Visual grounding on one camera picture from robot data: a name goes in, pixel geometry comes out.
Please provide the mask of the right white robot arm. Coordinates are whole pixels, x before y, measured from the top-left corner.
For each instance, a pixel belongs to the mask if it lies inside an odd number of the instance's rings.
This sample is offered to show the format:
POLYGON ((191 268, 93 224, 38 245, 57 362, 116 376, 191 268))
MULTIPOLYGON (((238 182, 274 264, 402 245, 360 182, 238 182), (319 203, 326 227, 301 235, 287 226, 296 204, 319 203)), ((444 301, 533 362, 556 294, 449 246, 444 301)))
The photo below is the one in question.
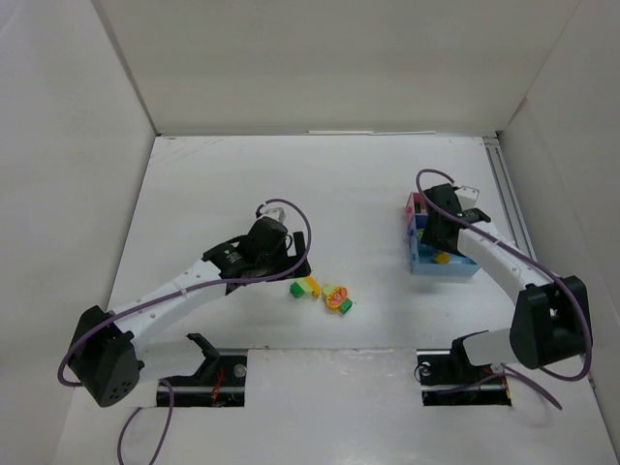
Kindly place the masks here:
POLYGON ((561 278, 524 255, 486 213, 464 207, 455 187, 442 184, 422 196, 428 218, 421 242, 473 260, 514 304, 508 328, 454 341, 469 364, 519 363, 542 369, 570 357, 591 360, 587 290, 579 278, 561 278))

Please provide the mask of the pink container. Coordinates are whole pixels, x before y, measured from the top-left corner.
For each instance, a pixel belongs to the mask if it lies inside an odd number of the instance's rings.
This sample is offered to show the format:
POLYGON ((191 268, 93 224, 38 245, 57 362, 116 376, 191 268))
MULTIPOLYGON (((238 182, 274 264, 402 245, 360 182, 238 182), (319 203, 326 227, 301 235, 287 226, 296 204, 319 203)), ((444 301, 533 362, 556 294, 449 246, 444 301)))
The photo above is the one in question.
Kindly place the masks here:
POLYGON ((405 203, 404 212, 406 215, 425 214, 426 205, 425 205, 424 197, 419 192, 412 191, 409 194, 408 199, 405 203), (416 213, 414 211, 414 205, 416 203, 419 204, 423 208, 423 211, 421 213, 416 213))

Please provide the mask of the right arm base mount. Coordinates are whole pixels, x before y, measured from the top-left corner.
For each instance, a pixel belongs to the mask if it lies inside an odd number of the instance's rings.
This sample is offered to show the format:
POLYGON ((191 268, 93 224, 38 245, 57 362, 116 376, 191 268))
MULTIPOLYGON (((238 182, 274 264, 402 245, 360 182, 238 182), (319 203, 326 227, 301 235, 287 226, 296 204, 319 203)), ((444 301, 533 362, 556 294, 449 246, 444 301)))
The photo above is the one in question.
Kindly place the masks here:
POLYGON ((449 349, 417 349, 414 376, 420 384, 422 405, 510 407, 506 378, 491 378, 490 365, 472 365, 463 340, 453 340, 449 349))

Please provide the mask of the aluminium rail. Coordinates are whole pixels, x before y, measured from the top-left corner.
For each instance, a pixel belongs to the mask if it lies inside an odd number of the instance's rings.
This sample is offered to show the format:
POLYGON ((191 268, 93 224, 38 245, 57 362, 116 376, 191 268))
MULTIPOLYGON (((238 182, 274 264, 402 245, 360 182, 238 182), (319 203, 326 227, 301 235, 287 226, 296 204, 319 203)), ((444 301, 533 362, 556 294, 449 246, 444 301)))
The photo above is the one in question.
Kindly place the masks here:
POLYGON ((496 135, 484 136, 482 143, 486 150, 501 204, 507 218, 510 237, 526 256, 535 260, 537 256, 514 191, 499 138, 496 135))

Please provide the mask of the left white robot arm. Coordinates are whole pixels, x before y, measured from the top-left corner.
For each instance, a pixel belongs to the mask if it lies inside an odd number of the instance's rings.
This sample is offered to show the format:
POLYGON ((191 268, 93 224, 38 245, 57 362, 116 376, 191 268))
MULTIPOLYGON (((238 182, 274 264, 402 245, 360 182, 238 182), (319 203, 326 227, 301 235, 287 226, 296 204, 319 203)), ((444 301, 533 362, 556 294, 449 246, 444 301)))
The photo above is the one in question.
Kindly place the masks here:
POLYGON ((309 276, 310 242, 309 230, 290 232, 275 211, 258 216, 248 233, 211 247, 154 292, 112 310, 85 310, 59 369, 102 408, 142 381, 209 376, 219 354, 202 335, 172 344, 156 337, 241 287, 309 276))

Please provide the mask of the purple-blue container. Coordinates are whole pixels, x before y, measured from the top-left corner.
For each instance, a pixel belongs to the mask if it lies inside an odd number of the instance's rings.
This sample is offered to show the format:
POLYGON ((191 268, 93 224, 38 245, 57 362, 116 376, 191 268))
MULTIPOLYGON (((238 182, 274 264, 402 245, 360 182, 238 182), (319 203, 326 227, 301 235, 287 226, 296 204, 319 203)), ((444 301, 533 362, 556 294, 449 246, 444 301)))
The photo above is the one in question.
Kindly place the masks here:
POLYGON ((426 213, 406 213, 406 233, 409 237, 421 238, 426 228, 428 215, 426 213))

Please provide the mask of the yellow curved lego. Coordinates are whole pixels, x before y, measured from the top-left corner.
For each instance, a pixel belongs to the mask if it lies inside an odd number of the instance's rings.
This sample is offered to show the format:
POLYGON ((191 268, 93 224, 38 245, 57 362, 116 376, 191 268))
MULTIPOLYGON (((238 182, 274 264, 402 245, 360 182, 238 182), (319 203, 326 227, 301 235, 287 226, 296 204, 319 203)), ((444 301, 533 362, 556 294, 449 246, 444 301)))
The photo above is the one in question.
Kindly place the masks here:
POLYGON ((322 290, 319 283, 311 276, 299 278, 297 284, 305 295, 311 295, 314 298, 318 298, 321 295, 322 290))

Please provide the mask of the orange lego brick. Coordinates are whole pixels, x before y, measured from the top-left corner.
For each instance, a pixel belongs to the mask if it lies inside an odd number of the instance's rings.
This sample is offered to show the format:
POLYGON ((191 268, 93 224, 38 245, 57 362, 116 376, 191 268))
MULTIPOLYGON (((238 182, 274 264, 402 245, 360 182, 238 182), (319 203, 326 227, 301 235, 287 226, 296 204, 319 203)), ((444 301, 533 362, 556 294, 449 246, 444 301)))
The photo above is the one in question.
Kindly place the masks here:
POLYGON ((445 251, 438 251, 433 256, 435 264, 448 264, 450 262, 450 254, 445 251))

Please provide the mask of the green lego in pile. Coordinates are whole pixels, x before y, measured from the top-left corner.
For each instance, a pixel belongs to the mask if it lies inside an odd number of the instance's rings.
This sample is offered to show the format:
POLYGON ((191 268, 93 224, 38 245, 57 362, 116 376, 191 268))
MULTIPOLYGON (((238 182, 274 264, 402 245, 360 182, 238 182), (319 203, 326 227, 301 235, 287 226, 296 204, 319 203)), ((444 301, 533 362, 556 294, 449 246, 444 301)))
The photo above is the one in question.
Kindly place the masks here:
POLYGON ((301 298, 305 295, 304 289, 297 282, 290 285, 289 292, 294 298, 301 298))

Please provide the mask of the light blue container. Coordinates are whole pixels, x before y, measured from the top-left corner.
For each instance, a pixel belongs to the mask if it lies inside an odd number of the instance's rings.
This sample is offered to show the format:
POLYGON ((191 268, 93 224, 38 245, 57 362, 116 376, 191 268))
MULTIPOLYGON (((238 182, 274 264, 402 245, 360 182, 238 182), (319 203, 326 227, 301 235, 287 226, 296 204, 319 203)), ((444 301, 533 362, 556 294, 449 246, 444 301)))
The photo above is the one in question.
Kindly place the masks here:
POLYGON ((447 263, 435 261, 438 250, 420 244, 416 237, 409 237, 410 269, 413 275, 442 278, 471 278, 481 268, 467 257, 448 254, 447 263))

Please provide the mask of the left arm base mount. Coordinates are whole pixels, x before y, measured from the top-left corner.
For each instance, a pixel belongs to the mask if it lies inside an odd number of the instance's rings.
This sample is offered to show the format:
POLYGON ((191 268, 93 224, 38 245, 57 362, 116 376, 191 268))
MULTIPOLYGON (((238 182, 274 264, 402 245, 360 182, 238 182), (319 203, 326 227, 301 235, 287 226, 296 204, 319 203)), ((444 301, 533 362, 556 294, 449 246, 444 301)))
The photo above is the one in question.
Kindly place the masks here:
POLYGON ((188 375, 167 377, 176 408, 241 408, 245 405, 248 351, 216 349, 203 335, 186 336, 200 364, 188 375))

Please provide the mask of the green lego right of pile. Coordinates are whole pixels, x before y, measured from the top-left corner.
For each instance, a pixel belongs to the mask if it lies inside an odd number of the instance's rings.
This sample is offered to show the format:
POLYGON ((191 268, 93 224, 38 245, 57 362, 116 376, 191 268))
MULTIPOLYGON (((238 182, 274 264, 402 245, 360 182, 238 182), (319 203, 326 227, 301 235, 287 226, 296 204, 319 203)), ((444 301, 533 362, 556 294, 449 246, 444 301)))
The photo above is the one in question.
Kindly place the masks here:
POLYGON ((345 299, 338 307, 338 312, 341 315, 345 315, 353 307, 353 302, 350 299, 345 299))

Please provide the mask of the orange flower print lego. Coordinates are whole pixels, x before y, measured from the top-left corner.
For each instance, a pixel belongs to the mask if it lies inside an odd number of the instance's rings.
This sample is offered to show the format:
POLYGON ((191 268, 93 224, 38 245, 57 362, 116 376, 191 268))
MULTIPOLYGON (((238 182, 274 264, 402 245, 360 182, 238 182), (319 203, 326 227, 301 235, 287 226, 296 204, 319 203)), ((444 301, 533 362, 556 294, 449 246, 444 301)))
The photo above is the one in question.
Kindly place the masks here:
POLYGON ((324 295, 325 306, 331 311, 337 311, 339 305, 348 298, 349 292, 346 287, 335 286, 336 289, 332 294, 324 295))

